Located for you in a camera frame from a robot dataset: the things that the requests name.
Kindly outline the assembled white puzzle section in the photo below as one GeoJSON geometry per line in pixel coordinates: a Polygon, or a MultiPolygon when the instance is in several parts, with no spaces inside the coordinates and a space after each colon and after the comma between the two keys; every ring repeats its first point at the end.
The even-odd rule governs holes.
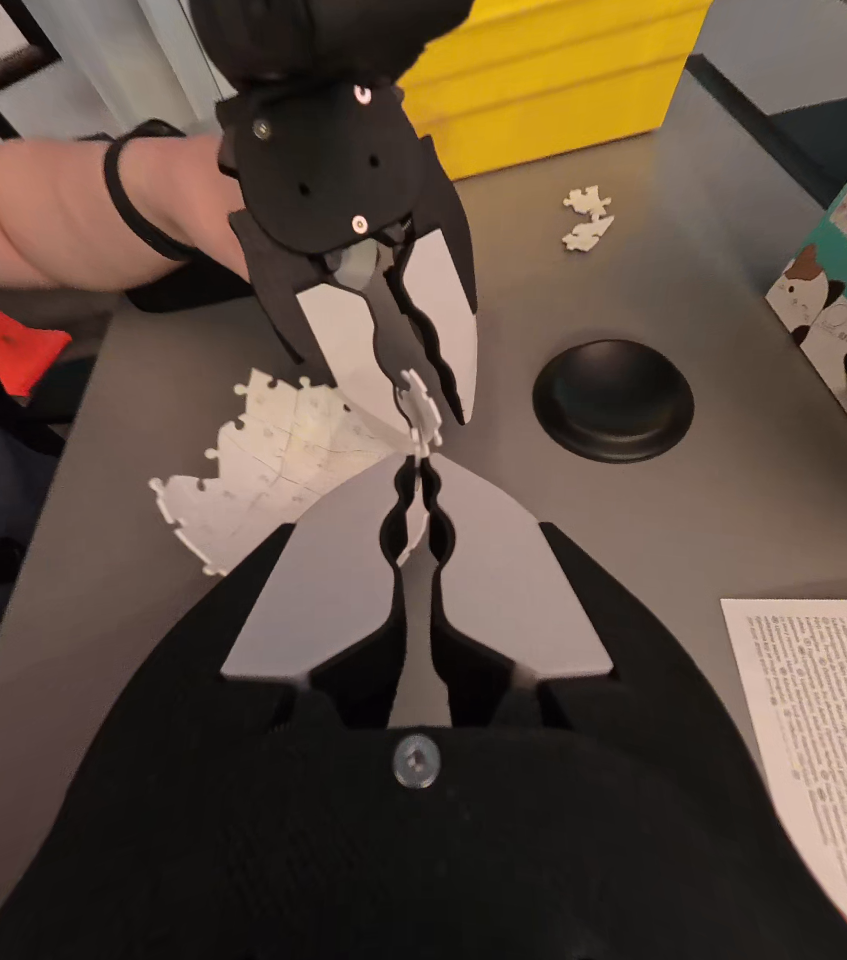
{"type": "Polygon", "coordinates": [[[297,386],[253,367],[233,391],[245,410],[205,450],[217,475],[153,478],[164,521],[209,577],[230,574],[280,526],[397,453],[329,386],[297,386]]]}

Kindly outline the person's left hand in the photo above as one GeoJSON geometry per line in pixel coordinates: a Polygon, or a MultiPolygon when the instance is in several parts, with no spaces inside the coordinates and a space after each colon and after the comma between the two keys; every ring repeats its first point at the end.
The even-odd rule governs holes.
{"type": "Polygon", "coordinates": [[[220,171],[221,145],[220,134],[154,139],[146,163],[147,216],[248,282],[246,258],[230,222],[245,203],[237,181],[220,171]]]}

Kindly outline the scattered loose puzzle pieces group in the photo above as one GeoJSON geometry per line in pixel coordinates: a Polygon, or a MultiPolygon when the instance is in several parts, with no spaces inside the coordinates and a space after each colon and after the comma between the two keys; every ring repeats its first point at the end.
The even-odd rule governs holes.
{"type": "Polygon", "coordinates": [[[606,234],[615,216],[608,212],[612,200],[603,197],[598,185],[574,188],[562,199],[562,206],[579,219],[574,227],[561,237],[561,244],[569,253],[587,254],[606,234]]]}

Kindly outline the white puzzle piece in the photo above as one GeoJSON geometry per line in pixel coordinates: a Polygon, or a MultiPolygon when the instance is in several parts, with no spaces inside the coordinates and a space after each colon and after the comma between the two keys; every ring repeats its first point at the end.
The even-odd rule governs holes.
{"type": "Polygon", "coordinates": [[[410,443],[417,461],[430,458],[443,444],[443,420],[429,389],[414,369],[401,372],[404,388],[396,392],[397,404],[409,425],[410,443]]]}

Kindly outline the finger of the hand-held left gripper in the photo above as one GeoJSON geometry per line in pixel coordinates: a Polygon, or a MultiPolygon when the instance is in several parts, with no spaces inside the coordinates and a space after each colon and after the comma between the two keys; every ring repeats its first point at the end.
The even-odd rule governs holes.
{"type": "Polygon", "coordinates": [[[467,425],[478,381],[477,309],[441,227],[417,236],[397,253],[391,292],[417,331],[447,407],[459,425],[467,425]]]}
{"type": "Polygon", "coordinates": [[[321,283],[297,293],[297,304],[345,404],[381,438],[409,439],[394,383],[375,352],[375,320],[366,298],[321,283]]]}

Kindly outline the black round ball stand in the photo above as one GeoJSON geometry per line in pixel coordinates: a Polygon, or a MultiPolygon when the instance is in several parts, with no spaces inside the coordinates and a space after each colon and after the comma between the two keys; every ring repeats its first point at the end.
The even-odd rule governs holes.
{"type": "Polygon", "coordinates": [[[550,359],[532,390],[538,424],[560,448],[604,464],[662,456],[688,434],[688,380],[651,346],[626,339],[574,345],[550,359]]]}

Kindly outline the black wristband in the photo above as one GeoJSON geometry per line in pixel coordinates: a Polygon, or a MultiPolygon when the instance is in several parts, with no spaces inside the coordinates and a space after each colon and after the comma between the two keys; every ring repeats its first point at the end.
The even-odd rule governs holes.
{"type": "Polygon", "coordinates": [[[166,121],[151,118],[108,141],[104,154],[105,189],[125,226],[149,249],[173,262],[183,263],[198,256],[198,249],[186,245],[148,221],[132,203],[120,174],[120,161],[129,143],[140,139],[183,138],[185,133],[166,121]]]}

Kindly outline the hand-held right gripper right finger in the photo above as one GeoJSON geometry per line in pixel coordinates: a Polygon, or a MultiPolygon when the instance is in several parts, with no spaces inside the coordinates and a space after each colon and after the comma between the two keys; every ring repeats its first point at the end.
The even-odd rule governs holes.
{"type": "Polygon", "coordinates": [[[444,455],[424,465],[446,625],[534,681],[610,675],[612,659],[537,517],[444,455]]]}

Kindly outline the white instruction leaflet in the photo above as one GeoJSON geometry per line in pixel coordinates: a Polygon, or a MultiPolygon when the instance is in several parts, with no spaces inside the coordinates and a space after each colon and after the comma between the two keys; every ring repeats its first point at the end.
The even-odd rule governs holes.
{"type": "Polygon", "coordinates": [[[847,918],[847,600],[721,607],[777,818],[847,918]]]}

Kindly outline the person's left forearm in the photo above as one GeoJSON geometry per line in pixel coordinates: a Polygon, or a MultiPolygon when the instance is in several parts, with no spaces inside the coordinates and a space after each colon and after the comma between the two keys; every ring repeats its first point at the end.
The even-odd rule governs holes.
{"type": "Polygon", "coordinates": [[[118,292],[164,261],[118,215],[101,142],[0,144],[0,287],[118,292]]]}

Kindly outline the yellow storage bin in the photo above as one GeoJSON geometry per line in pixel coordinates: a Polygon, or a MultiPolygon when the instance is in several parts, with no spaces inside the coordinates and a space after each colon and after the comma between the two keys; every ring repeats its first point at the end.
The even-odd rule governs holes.
{"type": "Polygon", "coordinates": [[[710,1],[477,1],[399,80],[454,181],[656,130],[710,1]]]}

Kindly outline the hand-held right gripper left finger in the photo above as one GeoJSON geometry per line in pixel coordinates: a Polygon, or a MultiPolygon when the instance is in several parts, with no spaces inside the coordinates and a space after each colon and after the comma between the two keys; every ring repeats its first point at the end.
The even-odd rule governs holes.
{"type": "Polygon", "coordinates": [[[392,456],[324,495],[294,525],[221,668],[229,680],[306,684],[391,615],[412,546],[414,457],[392,456]]]}

